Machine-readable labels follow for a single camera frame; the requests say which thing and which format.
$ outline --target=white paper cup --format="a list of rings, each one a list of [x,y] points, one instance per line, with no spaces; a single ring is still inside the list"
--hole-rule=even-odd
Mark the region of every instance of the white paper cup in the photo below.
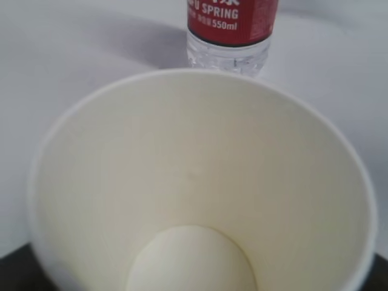
[[[67,112],[28,214],[63,290],[139,291],[131,272],[157,233],[202,226],[239,246],[258,290],[356,291],[376,237],[370,180],[334,126],[268,85],[196,70],[119,81]]]

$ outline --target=water bottle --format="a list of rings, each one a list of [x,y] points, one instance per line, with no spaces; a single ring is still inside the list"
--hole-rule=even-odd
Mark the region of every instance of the water bottle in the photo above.
[[[255,76],[270,46],[278,0],[188,0],[192,67]]]

